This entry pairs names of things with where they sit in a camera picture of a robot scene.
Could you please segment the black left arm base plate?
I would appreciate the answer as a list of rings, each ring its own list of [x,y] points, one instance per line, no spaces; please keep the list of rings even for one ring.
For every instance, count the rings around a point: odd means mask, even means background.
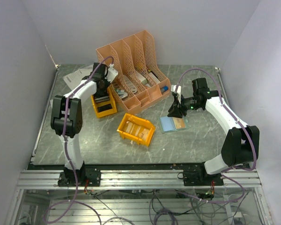
[[[85,173],[80,174],[76,173],[78,179],[78,186],[87,186],[87,187],[98,187],[101,182],[101,172],[97,170],[89,170],[87,169]],[[59,187],[75,187],[76,180],[74,177],[74,173],[70,172],[69,174],[65,172],[61,172],[59,174],[59,179],[57,182]]]

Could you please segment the gold patterned credit card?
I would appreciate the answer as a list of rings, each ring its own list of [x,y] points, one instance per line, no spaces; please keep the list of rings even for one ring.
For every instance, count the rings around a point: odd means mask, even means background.
[[[186,128],[185,121],[183,118],[173,118],[175,129],[184,129]]]

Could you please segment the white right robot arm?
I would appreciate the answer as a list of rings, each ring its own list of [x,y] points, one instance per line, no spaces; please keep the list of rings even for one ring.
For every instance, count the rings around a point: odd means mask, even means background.
[[[217,120],[226,135],[220,154],[206,161],[204,170],[198,172],[198,182],[205,186],[213,181],[214,174],[241,164],[255,166],[259,156],[259,129],[241,120],[226,104],[219,90],[209,89],[205,78],[193,80],[192,89],[193,96],[184,97],[180,86],[171,86],[174,101],[168,117],[183,118],[189,110],[203,109]]]

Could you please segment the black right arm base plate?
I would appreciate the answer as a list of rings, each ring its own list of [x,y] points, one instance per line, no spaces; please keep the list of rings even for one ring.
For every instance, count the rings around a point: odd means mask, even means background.
[[[220,174],[208,175],[200,171],[183,171],[177,175],[183,181],[184,186],[222,186],[223,180]]]

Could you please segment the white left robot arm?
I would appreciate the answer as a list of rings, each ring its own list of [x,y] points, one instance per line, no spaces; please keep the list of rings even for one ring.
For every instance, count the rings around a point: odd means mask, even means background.
[[[87,179],[85,163],[81,155],[79,133],[83,125],[82,104],[92,95],[99,98],[117,77],[114,64],[94,63],[92,72],[65,95],[53,98],[51,128],[59,137],[65,154],[65,165],[59,176],[59,186],[81,186]]]

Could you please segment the yellow bin with cards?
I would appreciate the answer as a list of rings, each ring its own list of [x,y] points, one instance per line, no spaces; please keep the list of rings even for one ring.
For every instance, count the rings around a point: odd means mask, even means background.
[[[122,139],[129,139],[148,147],[155,133],[155,126],[148,120],[125,113],[117,132]]]

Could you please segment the yellow bin with black items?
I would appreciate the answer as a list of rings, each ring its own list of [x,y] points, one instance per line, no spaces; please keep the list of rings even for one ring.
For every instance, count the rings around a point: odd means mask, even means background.
[[[103,118],[118,112],[115,99],[112,95],[111,88],[107,89],[108,96],[103,100],[97,100],[91,96],[92,105],[97,118]]]

